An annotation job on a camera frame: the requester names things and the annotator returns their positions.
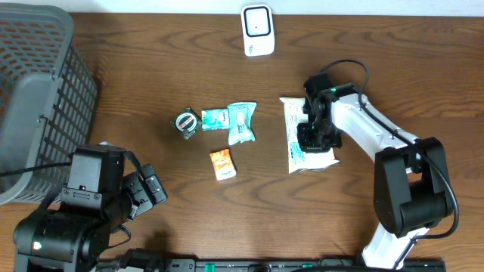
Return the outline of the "orange snack packet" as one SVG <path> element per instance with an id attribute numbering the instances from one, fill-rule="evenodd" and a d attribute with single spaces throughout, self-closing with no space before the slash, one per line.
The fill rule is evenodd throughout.
<path id="1" fill-rule="evenodd" d="M 223 181 L 236 176 L 237 171 L 231 159 L 229 149 L 216 151 L 209 156 L 213 164 L 217 181 Z"/>

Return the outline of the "teal white snack packet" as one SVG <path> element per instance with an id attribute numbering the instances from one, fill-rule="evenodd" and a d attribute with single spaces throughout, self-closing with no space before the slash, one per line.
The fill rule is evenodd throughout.
<path id="1" fill-rule="evenodd" d="M 229 145 L 256 140 L 253 130 L 251 129 L 251 120 L 256 106 L 257 102 L 237 102 L 227 106 L 229 118 Z"/>

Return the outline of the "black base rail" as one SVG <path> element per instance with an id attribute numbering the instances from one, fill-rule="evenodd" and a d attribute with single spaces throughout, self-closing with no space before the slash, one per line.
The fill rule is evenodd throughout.
<path id="1" fill-rule="evenodd" d="M 145 271 L 141 264 L 130 264 L 123 267 L 124 264 L 117 264 L 119 261 L 112 260 L 101 262 L 92 271 Z M 247 272 L 247 271 L 294 271 L 303 268 L 312 267 L 337 267 L 338 269 L 357 266 L 352 259 L 326 257 L 320 260 L 263 260 L 263 261 L 217 261 L 204 260 L 196 261 L 193 259 L 166 259 L 161 271 L 171 272 Z M 405 261 L 404 267 L 397 271 L 423 271 L 423 272 L 446 272 L 445 262 L 443 261 Z"/>

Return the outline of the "dark grey plastic basket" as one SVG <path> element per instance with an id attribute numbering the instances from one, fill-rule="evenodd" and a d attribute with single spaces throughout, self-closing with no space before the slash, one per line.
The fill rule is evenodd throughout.
<path id="1" fill-rule="evenodd" d="M 1 5 L 1 203 L 41 202 L 88 141 L 98 88 L 74 24 L 47 5 Z"/>

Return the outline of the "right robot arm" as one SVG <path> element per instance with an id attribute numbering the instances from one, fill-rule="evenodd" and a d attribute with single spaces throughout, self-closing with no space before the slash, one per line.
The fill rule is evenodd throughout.
<path id="1" fill-rule="evenodd" d="M 379 224 L 358 257 L 365 267 L 400 270 L 418 240 L 443 218 L 459 216 L 445 150 L 436 138 L 420 139 L 378 112 L 353 83 L 335 86 L 326 72 L 303 85 L 306 122 L 297 142 L 307 153 L 342 145 L 345 133 L 374 162 L 374 210 Z"/>

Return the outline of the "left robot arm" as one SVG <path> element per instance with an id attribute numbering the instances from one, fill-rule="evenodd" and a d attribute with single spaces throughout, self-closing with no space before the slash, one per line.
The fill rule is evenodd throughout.
<path id="1" fill-rule="evenodd" d="M 110 145 L 84 145 L 71 155 L 65 185 L 49 191 L 14 230 L 15 271 L 93 271 L 110 236 L 167 199 L 150 164 Z"/>

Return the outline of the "white yellow chip bag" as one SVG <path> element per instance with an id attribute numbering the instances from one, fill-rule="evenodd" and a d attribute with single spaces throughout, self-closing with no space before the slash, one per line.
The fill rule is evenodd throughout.
<path id="1" fill-rule="evenodd" d="M 305 170 L 323 171 L 340 161 L 332 149 L 322 153 L 307 153 L 301 150 L 297 139 L 297 126 L 308 122 L 308 115 L 303 112 L 304 98 L 280 97 L 283 103 L 286 125 L 288 172 L 290 174 Z"/>

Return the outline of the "white barcode scanner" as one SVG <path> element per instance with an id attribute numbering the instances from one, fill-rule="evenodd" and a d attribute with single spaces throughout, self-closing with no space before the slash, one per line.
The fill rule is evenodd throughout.
<path id="1" fill-rule="evenodd" d="M 270 55 L 275 50 L 272 10 L 268 5 L 247 5 L 240 12 L 244 53 L 247 57 Z"/>

